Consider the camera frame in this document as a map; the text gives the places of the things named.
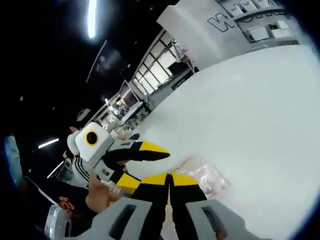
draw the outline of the white table surface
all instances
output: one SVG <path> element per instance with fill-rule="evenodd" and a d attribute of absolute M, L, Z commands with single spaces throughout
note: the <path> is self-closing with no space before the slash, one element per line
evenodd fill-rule
<path fill-rule="evenodd" d="M 287 239 L 320 190 L 320 67 L 307 46 L 248 53 L 192 76 L 137 128 L 171 153 L 130 162 L 133 175 L 164 172 L 200 153 L 231 181 L 220 199 L 261 238 Z"/>

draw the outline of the yellow ring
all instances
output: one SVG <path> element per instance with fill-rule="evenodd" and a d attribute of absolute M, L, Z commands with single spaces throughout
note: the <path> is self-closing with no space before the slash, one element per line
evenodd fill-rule
<path fill-rule="evenodd" d="M 91 144 L 91 143 L 88 142 L 88 140 L 87 140 L 87 135 L 88 135 L 88 133 L 95 133 L 95 135 L 96 135 L 96 142 L 95 142 L 94 144 Z M 96 134 L 95 131 L 90 130 L 90 131 L 87 131 L 87 132 L 85 133 L 85 135 L 84 135 L 84 140 L 85 140 L 86 144 L 88 144 L 89 146 L 94 146 L 94 145 L 96 145 L 97 142 L 99 141 L 99 137 L 98 137 L 98 135 Z"/>

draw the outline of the ceiling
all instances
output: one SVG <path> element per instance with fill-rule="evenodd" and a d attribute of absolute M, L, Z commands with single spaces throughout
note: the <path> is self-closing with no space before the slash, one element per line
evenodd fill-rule
<path fill-rule="evenodd" d="M 94 113 L 125 79 L 131 79 L 161 31 L 156 20 L 177 0 L 97 0 L 96 36 L 89 38 L 89 0 L 30 1 L 12 6 L 7 22 L 5 127 L 13 129 L 24 169 L 41 166 L 44 175 L 61 161 L 68 126 L 83 108 Z M 86 80 L 108 41 L 130 67 L 105 79 Z M 46 148 L 38 145 L 59 138 Z"/>

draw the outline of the black ceiling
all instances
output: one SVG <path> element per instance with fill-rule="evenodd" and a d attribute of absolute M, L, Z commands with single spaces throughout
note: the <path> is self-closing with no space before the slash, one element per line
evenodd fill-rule
<path fill-rule="evenodd" d="M 48 170 L 57 165 L 66 146 L 67 128 L 74 124 L 78 111 L 95 112 L 104 97 L 115 94 L 124 79 L 131 79 L 162 29 L 156 20 L 169 3 L 176 2 L 97 0 L 93 39 L 87 31 L 89 0 L 21 1 L 8 8 L 3 31 L 7 44 L 2 50 L 8 52 L 2 80 L 3 117 L 5 128 L 14 129 L 22 165 L 29 168 L 29 162 L 45 161 Z M 95 84 L 89 87 L 86 80 L 105 40 L 131 67 L 121 76 L 106 79 L 97 94 Z M 55 146 L 37 149 L 57 137 L 61 141 Z"/>

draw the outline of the plastic bag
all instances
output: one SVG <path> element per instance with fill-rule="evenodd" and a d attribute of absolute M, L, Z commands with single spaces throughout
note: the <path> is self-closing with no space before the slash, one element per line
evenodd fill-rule
<path fill-rule="evenodd" d="M 230 188 L 230 181 L 200 154 L 192 154 L 170 168 L 168 173 L 192 177 L 198 182 L 207 199 L 222 194 Z"/>

